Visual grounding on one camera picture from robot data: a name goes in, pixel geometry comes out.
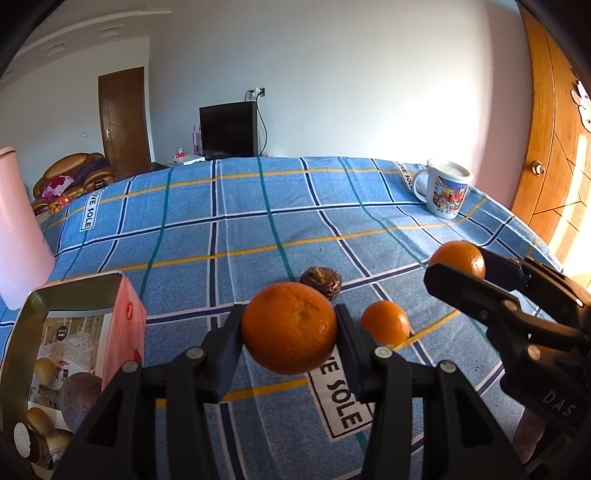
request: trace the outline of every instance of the ceiling molding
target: ceiling molding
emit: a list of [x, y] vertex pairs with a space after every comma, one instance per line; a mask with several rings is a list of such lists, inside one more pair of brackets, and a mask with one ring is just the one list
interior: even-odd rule
[[45, 53], [47, 53], [48, 57], [51, 57], [52, 55], [55, 55], [56, 53], [64, 51], [65, 49], [66, 49], [66, 41], [62, 40], [61, 42], [56, 43], [55, 45], [52, 45], [51, 47], [44, 48], [43, 50], [45, 51]]
[[107, 38], [107, 37], [113, 37], [115, 35], [119, 35], [119, 29], [121, 27], [124, 27], [125, 24], [119, 24], [119, 25], [111, 25], [109, 27], [103, 27], [103, 28], [99, 28], [99, 32], [100, 38]]
[[144, 15], [167, 15], [171, 14], [173, 11], [168, 8], [158, 9], [158, 10], [132, 10], [128, 12], [120, 12], [118, 14], [109, 14], [103, 15], [102, 17], [91, 18], [90, 20], [84, 20], [83, 22], [78, 22], [76, 24], [70, 25], [68, 27], [61, 28], [49, 35], [45, 35], [41, 37], [39, 40], [35, 40], [29, 45], [24, 46], [21, 48], [17, 54], [14, 56], [15, 58], [31, 51], [32, 49], [38, 47], [39, 45], [43, 45], [45, 42], [53, 40], [54, 38], [60, 37], [66, 33], [72, 32], [74, 30], [78, 30], [80, 28], [88, 27], [90, 25], [96, 25], [103, 22], [109, 22], [112, 20], [119, 20], [121, 18], [129, 18], [129, 17], [142, 17]]
[[16, 72], [14, 70], [7, 70], [4, 72], [4, 75], [2, 75], [2, 78], [0, 79], [0, 82], [7, 82], [9, 81], [12, 77], [14, 77], [16, 74]]

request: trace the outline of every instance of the ceiling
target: ceiling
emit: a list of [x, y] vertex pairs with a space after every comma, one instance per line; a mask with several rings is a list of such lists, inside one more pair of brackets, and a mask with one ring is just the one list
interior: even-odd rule
[[169, 0], [65, 0], [29, 36], [0, 80], [0, 90], [75, 51], [146, 37], [171, 10]]

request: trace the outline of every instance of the small orange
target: small orange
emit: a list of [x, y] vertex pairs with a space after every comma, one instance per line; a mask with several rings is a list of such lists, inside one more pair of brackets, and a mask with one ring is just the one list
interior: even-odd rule
[[481, 280], [484, 280], [486, 274], [486, 265], [480, 250], [464, 240], [455, 240], [440, 246], [429, 260], [429, 267], [437, 262], [445, 262]]
[[281, 375], [314, 370], [336, 342], [337, 320], [322, 293], [299, 282], [261, 290], [242, 314], [242, 339], [263, 367]]
[[393, 301], [380, 300], [367, 307], [361, 327], [369, 330], [378, 343], [396, 346], [408, 338], [410, 322], [406, 312]]

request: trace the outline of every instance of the sunlight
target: sunlight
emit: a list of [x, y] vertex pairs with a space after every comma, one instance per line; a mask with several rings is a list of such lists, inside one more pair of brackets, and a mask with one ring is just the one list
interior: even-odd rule
[[569, 223], [564, 219], [561, 218], [558, 222], [558, 226], [556, 227], [556, 231], [554, 231], [554, 235], [552, 236], [552, 240], [550, 240], [550, 251], [556, 255], [558, 252], [558, 248], [562, 244], [562, 240], [564, 239], [564, 234], [566, 230], [569, 228]]
[[[587, 160], [587, 147], [588, 140], [587, 135], [579, 135], [579, 143], [577, 145], [577, 157], [575, 161], [575, 169], [573, 172], [573, 184], [569, 191], [570, 194], [573, 191], [573, 187], [576, 186], [575, 192], [579, 191], [583, 179], [583, 169]], [[568, 206], [564, 209], [564, 217], [570, 220], [573, 217], [575, 206]], [[579, 232], [591, 233], [591, 215], [589, 209], [585, 209], [583, 218], [579, 225]], [[576, 238], [571, 245], [566, 258], [564, 259], [564, 272], [568, 276], [586, 274], [591, 271], [591, 250], [589, 249], [589, 239], [587, 235], [577, 234]]]

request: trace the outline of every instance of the bed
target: bed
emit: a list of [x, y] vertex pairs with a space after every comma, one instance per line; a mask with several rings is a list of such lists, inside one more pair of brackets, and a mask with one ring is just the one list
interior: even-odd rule
[[[120, 181], [42, 224], [56, 254], [50, 280], [121, 270], [148, 310], [144, 363], [172, 360], [277, 281], [297, 280], [313, 265], [339, 270], [346, 303], [358, 321], [379, 299], [409, 315], [407, 360], [452, 359], [508, 436], [523, 407], [503, 394], [499, 356], [482, 325], [430, 297], [422, 282], [430, 255], [466, 239], [507, 257], [560, 264], [511, 212], [471, 188], [455, 220], [430, 215], [408, 178], [421, 168], [364, 158], [240, 158], [169, 168]], [[526, 313], [544, 316], [522, 299]], [[0, 342], [17, 313], [0, 318]], [[340, 365], [338, 351], [334, 361]], [[245, 351], [232, 389], [207, 415], [221, 478], [357, 478], [373, 412], [354, 403], [346, 414], [327, 394], [342, 369], [285, 377]], [[165, 411], [157, 410], [159, 478], [168, 478]], [[421, 406], [414, 404], [411, 478], [420, 477]]]

